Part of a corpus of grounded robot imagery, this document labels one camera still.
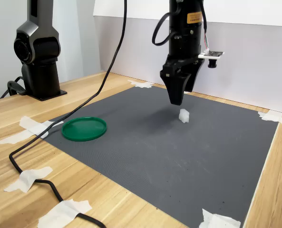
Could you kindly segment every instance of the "gray mat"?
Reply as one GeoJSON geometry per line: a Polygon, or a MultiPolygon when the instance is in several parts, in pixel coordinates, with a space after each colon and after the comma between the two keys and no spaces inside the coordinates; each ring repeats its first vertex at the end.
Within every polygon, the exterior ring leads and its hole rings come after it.
{"type": "Polygon", "coordinates": [[[243,223],[277,127],[256,111],[191,95],[174,106],[157,87],[128,89],[67,121],[82,116],[104,119],[105,135],[72,142],[57,126],[45,140],[192,228],[202,209],[243,223]]]}

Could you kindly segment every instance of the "green lid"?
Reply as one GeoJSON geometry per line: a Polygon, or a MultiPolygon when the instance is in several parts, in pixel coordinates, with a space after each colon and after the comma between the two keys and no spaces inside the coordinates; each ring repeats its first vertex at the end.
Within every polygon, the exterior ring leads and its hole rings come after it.
{"type": "Polygon", "coordinates": [[[96,117],[80,117],[70,120],[61,129],[66,139],[78,142],[97,139],[106,130],[106,122],[96,117]]]}

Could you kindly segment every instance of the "wooden table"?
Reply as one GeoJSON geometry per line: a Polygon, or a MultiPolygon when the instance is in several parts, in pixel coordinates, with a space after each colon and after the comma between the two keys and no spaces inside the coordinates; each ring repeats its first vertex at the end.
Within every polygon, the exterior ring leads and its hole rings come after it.
{"type": "MultiPolygon", "coordinates": [[[[61,89],[68,94],[45,102],[20,95],[1,99],[0,139],[21,132],[23,129],[19,122],[24,115],[42,123],[73,110],[98,90],[104,75],[105,73],[100,73],[62,83],[61,89]]],[[[101,94],[92,102],[133,87],[128,79],[130,78],[110,74],[101,94]]],[[[207,95],[190,94],[260,112],[268,111],[207,95]]],[[[3,191],[19,177],[9,161],[9,154],[29,140],[15,145],[0,145],[0,227],[3,228],[37,227],[38,219],[58,204],[50,186],[45,184],[34,184],[28,193],[20,190],[3,191]]],[[[87,214],[102,221],[107,227],[185,227],[135,194],[41,139],[16,155],[15,159],[23,170],[50,166],[53,172],[45,179],[56,185],[65,200],[88,200],[93,209],[87,214]]],[[[75,218],[68,227],[95,226],[81,218],[75,218]]],[[[282,228],[282,124],[278,125],[245,227],[282,228]]]]}

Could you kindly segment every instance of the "white tape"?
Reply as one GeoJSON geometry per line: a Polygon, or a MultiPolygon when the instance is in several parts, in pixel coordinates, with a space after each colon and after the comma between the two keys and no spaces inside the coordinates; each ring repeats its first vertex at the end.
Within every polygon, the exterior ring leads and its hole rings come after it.
{"type": "Polygon", "coordinates": [[[45,167],[40,170],[25,170],[19,179],[10,184],[4,191],[11,192],[20,189],[22,192],[27,193],[36,179],[42,179],[52,172],[51,167],[45,167]]]}
{"type": "Polygon", "coordinates": [[[131,82],[132,85],[136,85],[135,87],[140,87],[140,88],[151,88],[152,85],[154,84],[153,82],[135,82],[132,80],[128,80],[129,82],[131,82]]]}
{"type": "Polygon", "coordinates": [[[15,135],[12,135],[8,138],[0,140],[0,144],[7,144],[7,143],[16,144],[18,142],[21,142],[23,140],[28,139],[32,135],[34,135],[34,134],[29,132],[28,130],[24,130],[24,131],[22,131],[18,134],[15,134],[15,135]]]}
{"type": "MultiPolygon", "coordinates": [[[[44,124],[38,123],[27,116],[23,116],[21,118],[19,125],[35,135],[39,135],[47,128],[47,126],[45,126],[44,124]]],[[[41,138],[42,139],[46,138],[48,134],[49,133],[46,132],[43,136],[41,136],[41,138]]]]}
{"type": "Polygon", "coordinates": [[[210,212],[202,209],[204,221],[200,224],[199,228],[239,228],[240,222],[230,217],[211,214],[210,212]]]}
{"type": "MultiPolygon", "coordinates": [[[[51,121],[46,121],[43,123],[38,123],[34,120],[32,120],[31,118],[27,117],[27,116],[23,116],[20,120],[20,126],[22,126],[23,128],[25,128],[26,130],[19,132],[15,135],[12,135],[8,138],[2,139],[0,140],[0,144],[16,144],[19,143],[23,140],[28,139],[29,137],[31,137],[32,135],[38,135],[41,132],[43,132],[47,127],[49,127],[53,122],[51,121]]],[[[63,124],[64,122],[61,121],[58,124],[54,125],[53,127],[59,125],[59,124],[63,124]]],[[[45,138],[48,135],[48,132],[46,134],[44,134],[41,138],[45,138]]]]}
{"type": "Polygon", "coordinates": [[[41,217],[37,227],[62,228],[72,222],[78,213],[85,214],[91,209],[88,200],[82,202],[75,202],[72,199],[64,200],[41,217]]]}
{"type": "Polygon", "coordinates": [[[280,122],[282,124],[282,113],[270,110],[268,113],[258,112],[262,120],[280,122]]]}

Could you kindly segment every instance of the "black cable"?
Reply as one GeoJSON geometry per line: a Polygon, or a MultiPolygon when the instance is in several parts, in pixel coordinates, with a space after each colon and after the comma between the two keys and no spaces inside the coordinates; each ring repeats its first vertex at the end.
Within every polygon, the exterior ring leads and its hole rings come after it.
{"type": "Polygon", "coordinates": [[[177,3],[177,10],[176,10],[176,12],[174,12],[174,13],[171,13],[171,12],[166,13],[166,14],[159,20],[158,24],[156,25],[156,28],[155,28],[155,30],[154,30],[154,33],[153,33],[153,35],[152,35],[152,40],[151,40],[154,45],[156,45],[156,46],[162,46],[162,45],[165,44],[167,41],[169,41],[175,34],[177,34],[176,31],[171,32],[171,33],[166,37],[165,40],[163,40],[163,41],[160,42],[160,43],[156,43],[156,36],[157,36],[157,34],[158,34],[158,32],[159,32],[159,30],[160,30],[160,28],[161,28],[163,22],[166,20],[166,18],[168,18],[168,17],[170,17],[170,16],[176,16],[176,15],[178,15],[180,12],[181,12],[181,3],[179,2],[179,3],[177,3]]]}
{"type": "MultiPolygon", "coordinates": [[[[15,79],[15,82],[18,82],[20,79],[23,80],[22,76],[19,76],[18,78],[15,79]]],[[[9,93],[9,90],[7,89],[6,92],[0,97],[0,99],[3,99],[7,94],[9,93]]]]}
{"type": "Polygon", "coordinates": [[[207,30],[207,21],[206,21],[206,15],[205,15],[205,10],[204,10],[204,5],[203,5],[203,0],[198,0],[200,3],[200,8],[203,16],[203,28],[204,28],[204,33],[206,33],[207,30]]]}
{"type": "MultiPolygon", "coordinates": [[[[44,135],[48,130],[50,130],[54,125],[58,124],[59,122],[67,119],[68,117],[70,117],[72,114],[74,114],[77,110],[79,110],[80,108],[82,108],[84,105],[86,105],[88,102],[90,102],[93,98],[95,98],[97,95],[99,95],[99,93],[102,91],[103,87],[104,87],[104,84],[107,80],[107,77],[111,71],[111,68],[116,60],[116,57],[117,57],[117,54],[121,48],[121,45],[123,43],[123,39],[124,39],[124,35],[125,35],[125,28],[126,28],[126,19],[127,19],[127,0],[124,0],[124,20],[123,20],[123,28],[122,28],[122,35],[121,35],[121,39],[120,39],[120,42],[117,46],[117,49],[114,53],[114,56],[113,56],[113,59],[111,61],[111,64],[106,72],[106,75],[103,79],[103,82],[102,82],[102,85],[101,87],[99,88],[99,90],[93,95],[91,96],[88,100],[86,100],[84,103],[82,103],[79,107],[77,107],[76,109],[74,109],[73,111],[71,111],[70,113],[68,113],[67,115],[65,115],[64,117],[60,118],[59,120],[55,121],[54,123],[52,123],[49,127],[46,128],[46,130],[44,130],[42,133],[40,133],[39,135],[37,135],[34,139],[32,139],[31,141],[29,141],[28,143],[26,143],[25,145],[19,147],[17,150],[13,151],[10,155],[9,155],[9,159],[11,161],[11,163],[13,164],[13,166],[15,167],[15,169],[19,172],[19,173],[22,173],[22,169],[19,167],[19,165],[17,165],[17,163],[15,162],[14,158],[13,158],[13,155],[17,154],[18,152],[22,151],[23,149],[27,148],[28,146],[30,146],[32,143],[34,143],[37,139],[39,139],[42,135],[44,135]]],[[[36,179],[34,181],[35,183],[44,183],[44,184],[48,184],[50,185],[50,187],[52,188],[55,196],[57,197],[57,199],[61,202],[63,199],[62,197],[60,196],[59,192],[57,191],[55,185],[51,182],[51,181],[48,181],[48,180],[40,180],[40,179],[36,179]]],[[[95,218],[92,218],[88,215],[84,215],[84,214],[81,214],[79,213],[77,215],[77,217],[80,217],[82,219],[85,219],[89,222],[92,222],[96,225],[98,225],[99,227],[101,228],[106,228],[106,226],[96,220],[95,218]]]]}

